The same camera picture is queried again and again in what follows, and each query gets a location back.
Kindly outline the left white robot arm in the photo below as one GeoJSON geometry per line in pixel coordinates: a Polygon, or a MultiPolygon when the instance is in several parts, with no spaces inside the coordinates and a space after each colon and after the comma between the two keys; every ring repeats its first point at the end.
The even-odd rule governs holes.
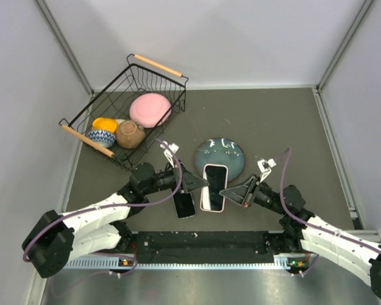
{"type": "Polygon", "coordinates": [[[172,196],[189,196],[207,185],[183,164],[167,164],[156,172],[150,163],[141,163],[108,198],[74,212],[46,212],[22,243],[23,259],[41,278],[49,278],[78,257],[101,250],[124,252],[131,236],[123,221],[150,204],[147,195],[170,190],[172,196]]]}

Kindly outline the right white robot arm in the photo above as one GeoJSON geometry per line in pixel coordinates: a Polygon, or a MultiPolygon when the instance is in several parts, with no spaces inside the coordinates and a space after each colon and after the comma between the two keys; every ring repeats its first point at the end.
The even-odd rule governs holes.
{"type": "Polygon", "coordinates": [[[277,193],[252,175],[235,187],[221,190],[220,195],[243,208],[255,203],[280,214],[288,250],[301,249],[328,259],[361,279],[381,299],[381,243],[356,237],[308,211],[295,186],[277,193]]]}

